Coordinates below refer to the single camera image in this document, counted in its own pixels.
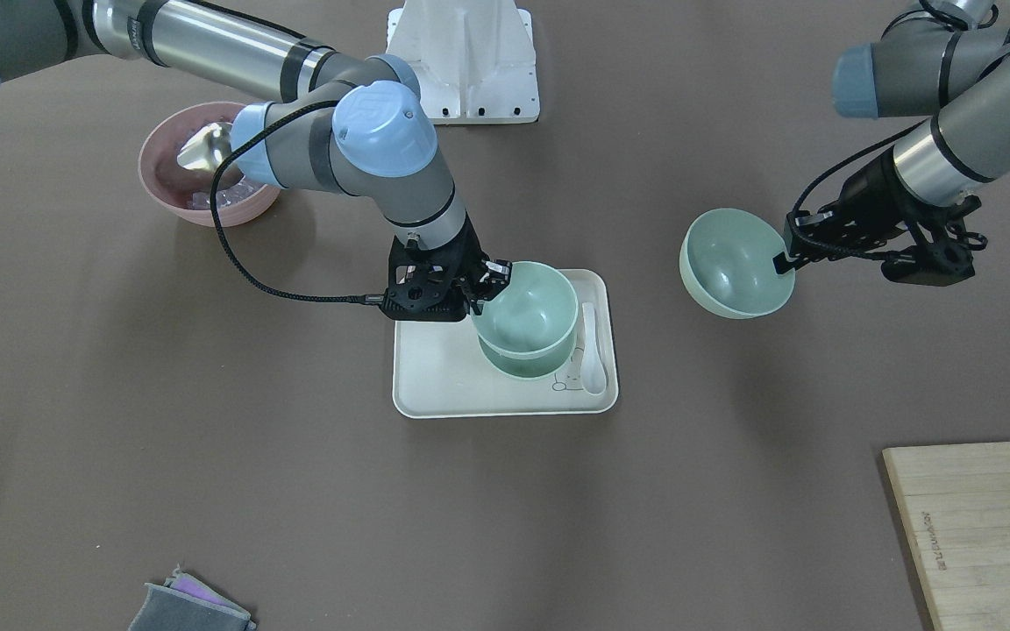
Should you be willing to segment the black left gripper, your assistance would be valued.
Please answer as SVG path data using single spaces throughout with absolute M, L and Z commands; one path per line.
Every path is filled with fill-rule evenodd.
M 893 149 L 886 149 L 844 183 L 836 201 L 815 213 L 788 213 L 786 250 L 773 257 L 774 271 L 858 257 L 880 262 L 890 282 L 957 284 L 974 275 L 973 254 L 987 245 L 985 236 L 965 228 L 965 217 L 979 207 L 976 195 L 946 207 L 919 201 L 895 173 Z

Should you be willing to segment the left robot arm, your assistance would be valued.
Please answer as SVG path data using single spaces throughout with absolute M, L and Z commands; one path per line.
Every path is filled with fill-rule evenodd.
M 964 219 L 977 191 L 1010 173 L 1010 27 L 990 1 L 921 1 L 877 41 L 846 49 L 831 79 L 845 118 L 921 117 L 870 148 L 834 202 L 786 216 L 775 272 L 845 257 L 881 264 L 890 282 L 946 285 L 974 274 L 985 237 Z

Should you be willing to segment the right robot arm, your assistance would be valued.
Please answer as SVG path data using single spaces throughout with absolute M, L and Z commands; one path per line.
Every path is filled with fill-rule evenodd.
M 396 321 L 461 321 L 496 299 L 512 264 L 480 246 L 409 63 L 358 60 L 208 1 L 0 1 L 0 84 L 107 52 L 145 59 L 258 101 L 210 171 L 273 187 L 369 197 L 393 229 L 388 287 L 342 295 Z

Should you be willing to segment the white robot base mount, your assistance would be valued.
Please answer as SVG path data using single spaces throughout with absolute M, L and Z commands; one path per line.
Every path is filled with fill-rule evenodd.
M 386 44 L 416 72 L 436 125 L 540 117 L 533 19 L 513 1 L 405 1 L 388 13 Z

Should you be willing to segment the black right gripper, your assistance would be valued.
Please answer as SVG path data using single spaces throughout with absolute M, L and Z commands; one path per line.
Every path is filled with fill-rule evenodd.
M 415 238 L 407 244 L 396 238 L 380 311 L 394 321 L 459 323 L 470 312 L 481 316 L 485 303 L 508 287 L 512 266 L 482 251 L 470 219 L 438 248 L 424 249 Z

